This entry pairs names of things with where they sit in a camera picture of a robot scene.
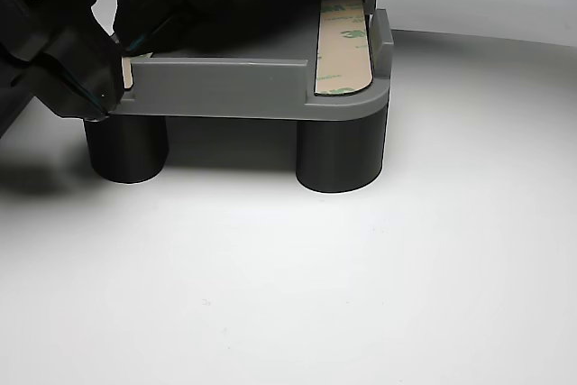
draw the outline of gray 3d printed part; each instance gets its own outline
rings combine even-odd
[[[348,121],[388,104],[393,40],[384,10],[369,29],[372,85],[316,96],[320,0],[261,1],[243,17],[230,12],[196,28],[182,50],[134,60],[133,89],[114,114]]]

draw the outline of gray plastic tray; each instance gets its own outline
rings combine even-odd
[[[133,60],[134,86],[114,113],[347,121],[379,112],[389,102],[393,56],[386,11],[365,0],[365,13],[374,13],[373,83],[351,96],[317,96],[320,7],[321,0],[261,0],[250,13],[196,28],[182,50]]]

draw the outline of beige pad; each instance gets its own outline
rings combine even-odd
[[[315,93],[353,94],[368,87],[372,79],[362,0],[323,0]]]

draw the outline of black cylinder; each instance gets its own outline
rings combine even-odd
[[[95,172],[119,184],[154,178],[169,154],[164,116],[114,115],[103,122],[84,122]]]
[[[321,193],[362,188],[382,170],[388,107],[343,122],[298,123],[297,177]]]

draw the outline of white background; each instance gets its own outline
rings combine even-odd
[[[0,142],[0,383],[577,383],[575,49],[394,36],[384,171],[344,195],[299,186],[293,123],[237,120],[171,120],[114,185],[34,101]]]

